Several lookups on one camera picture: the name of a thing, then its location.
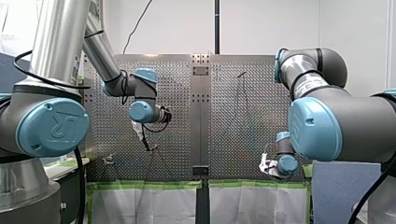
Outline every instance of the perforated metal panel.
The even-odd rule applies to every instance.
[[[158,104],[172,108],[166,131],[147,132],[148,143],[158,145],[154,153],[138,141],[128,118],[133,98],[121,105],[120,98],[105,96],[102,81],[86,63],[86,81],[93,86],[85,92],[92,118],[86,140],[92,159],[89,180],[191,179],[192,164],[208,164],[210,178],[268,177],[259,170],[262,153],[276,157],[276,134],[287,130],[290,104],[289,92],[274,82],[274,57],[212,55],[207,65],[210,73],[205,76],[192,73],[195,63],[191,60],[191,55],[118,57],[120,67],[127,71],[155,69]],[[198,93],[205,97],[199,103]],[[114,164],[105,165],[103,158],[110,154],[114,154]],[[302,179],[303,172],[299,170],[295,177]]]
[[[121,105],[120,98],[105,96],[102,80],[86,63],[86,76],[92,77],[92,94],[86,94],[86,106],[91,110],[92,132],[87,139],[87,155],[92,158],[88,178],[108,179],[172,179],[191,178],[191,57],[190,55],[145,57],[119,56],[121,69],[152,68],[158,73],[158,105],[170,106],[173,117],[162,133],[146,132],[148,143],[158,148],[147,152],[133,131],[128,108],[130,98]],[[162,124],[151,129],[158,130]],[[103,158],[114,155],[114,164]]]
[[[289,92],[274,82],[274,57],[212,56],[210,95],[210,177],[265,177],[262,153],[276,158],[276,134],[288,129],[290,105]]]

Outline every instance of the white cloth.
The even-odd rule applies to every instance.
[[[92,224],[195,224],[196,189],[106,189],[93,194]]]
[[[305,224],[306,189],[242,186],[210,189],[213,224]]]

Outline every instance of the robotic arm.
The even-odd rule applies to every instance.
[[[82,49],[104,81],[105,94],[135,97],[129,109],[133,121],[171,119],[168,109],[156,105],[155,71],[140,68],[130,75],[117,67],[106,34],[95,29],[88,15],[90,3],[43,1],[29,70],[15,64],[28,78],[15,84],[12,94],[0,94],[2,222],[61,222],[60,186],[47,179],[37,158],[71,152],[89,129],[78,92],[86,87],[77,84]]]
[[[395,151],[392,91],[353,97],[347,67],[330,49],[282,49],[276,81],[290,90],[288,123],[294,150],[318,161],[388,161]]]
[[[70,152],[82,141],[89,127],[77,91],[82,48],[104,81],[106,95],[134,96],[129,110],[133,121],[170,121],[168,109],[155,104],[155,71],[139,68],[130,75],[119,69],[105,32],[97,31],[94,18],[88,16],[90,2],[44,1],[29,73],[51,83],[28,77],[14,86],[12,97],[3,96],[0,136],[9,141],[0,142],[0,155],[56,157]]]
[[[170,121],[171,114],[168,110],[163,106],[155,105],[157,74],[147,68],[137,69],[131,75],[119,69],[106,33],[96,29],[91,15],[88,16],[83,49],[104,81],[102,89],[107,96],[134,96],[135,102],[129,110],[129,116],[133,121],[138,123]]]
[[[297,170],[294,152],[309,160],[382,163],[383,174],[348,223],[355,223],[369,198],[370,223],[395,223],[396,91],[351,96],[343,89],[346,64],[330,49],[280,50],[275,80],[290,91],[292,103],[289,131],[276,137],[279,156],[271,161],[276,166],[268,173],[281,178],[292,175]]]

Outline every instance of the black cable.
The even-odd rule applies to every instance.
[[[353,211],[352,216],[350,216],[350,219],[348,221],[348,224],[354,224],[356,221],[356,218],[358,216],[359,211],[363,208],[364,204],[367,202],[369,197],[374,193],[374,191],[384,182],[384,180],[388,177],[390,171],[394,168],[396,165],[396,152],[393,154],[393,156],[390,158],[390,165],[388,168],[385,170],[384,173],[375,181],[375,183],[367,190],[367,192],[363,195],[361,198],[361,201],[358,203],[358,206],[356,206],[355,211]]]
[[[121,104],[125,105],[126,102],[128,101],[128,73],[125,70],[121,70],[121,74],[123,75],[122,81],[121,81],[121,91],[122,91],[122,97],[121,97]]]
[[[146,11],[148,10],[149,5],[151,4],[151,2],[152,2],[152,0],[149,0],[149,1],[148,1],[148,4],[146,5],[145,10],[143,11],[142,15],[140,16],[139,20],[137,21],[136,26],[134,27],[134,29],[132,30],[132,32],[129,34],[129,36],[128,36],[128,41],[126,42],[126,45],[125,45],[125,47],[124,47],[124,50],[123,50],[122,54],[125,54],[125,51],[126,51],[126,49],[128,48],[129,42],[131,41],[131,36],[134,34],[134,32],[135,32],[136,29],[137,29],[137,26],[139,26],[140,21],[141,21],[141,20],[143,19],[143,17],[145,16]]]
[[[88,39],[88,38],[90,38],[90,37],[93,37],[94,35],[99,35],[99,34],[102,34],[102,33],[104,33],[105,31],[104,30],[100,30],[100,31],[98,31],[98,32],[96,32],[96,33],[93,33],[93,34],[91,34],[91,35],[86,35],[86,36],[84,36],[84,39]]]
[[[4,23],[3,23],[3,28],[1,29],[1,33],[3,33],[4,29],[6,29],[7,19],[8,19],[8,4],[7,4],[6,16],[4,17]]]
[[[146,139],[144,124],[142,124],[142,136],[143,136],[143,139],[142,139],[143,145],[145,146],[147,151],[151,151],[151,148],[149,147],[148,140]]]
[[[84,213],[85,213],[85,172],[84,164],[82,163],[81,154],[79,153],[78,147],[74,150],[76,154],[76,161],[78,165],[78,177],[79,177],[79,205],[78,205],[78,215],[76,218],[77,224],[83,224]]]
[[[11,98],[3,99],[2,101],[3,103],[0,104],[0,115],[3,112],[3,109],[6,108],[6,106],[9,106],[9,104],[11,103]]]
[[[60,87],[66,87],[66,88],[70,88],[70,89],[77,89],[77,90],[87,90],[87,89],[89,89],[90,87],[89,86],[72,86],[72,85],[67,85],[67,84],[63,84],[63,83],[60,83],[60,82],[55,82],[55,81],[51,81],[51,80],[49,80],[49,79],[46,79],[46,78],[44,78],[44,77],[40,77],[40,76],[38,76],[38,75],[36,75],[36,74],[33,74],[33,73],[31,73],[31,72],[28,72],[28,71],[26,71],[26,70],[24,70],[23,68],[21,68],[19,65],[18,65],[18,61],[21,59],[21,58],[23,58],[23,57],[25,57],[25,56],[27,56],[27,55],[29,55],[29,54],[32,54],[32,51],[31,50],[29,50],[29,51],[27,51],[27,52],[24,52],[24,53],[22,53],[22,54],[20,54],[20,55],[18,55],[17,57],[15,57],[15,59],[14,59],[14,67],[16,68],[16,69],[18,69],[20,72],[22,72],[22,73],[24,73],[25,75],[27,75],[27,76],[29,76],[29,77],[34,77],[34,78],[36,78],[36,79],[38,79],[38,80],[40,80],[40,81],[42,81],[42,82],[44,82],[44,83],[47,83],[47,84],[50,84],[50,85],[53,85],[53,86],[60,86]]]
[[[162,131],[164,131],[166,129],[166,127],[168,127],[169,122],[166,122],[165,126],[163,126],[163,128],[161,128],[160,130],[151,130],[149,129],[146,125],[142,124],[143,128],[145,128],[147,131],[151,132],[151,133],[160,133]]]

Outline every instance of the metal pole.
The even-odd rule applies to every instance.
[[[215,54],[220,54],[220,0],[215,0]]]

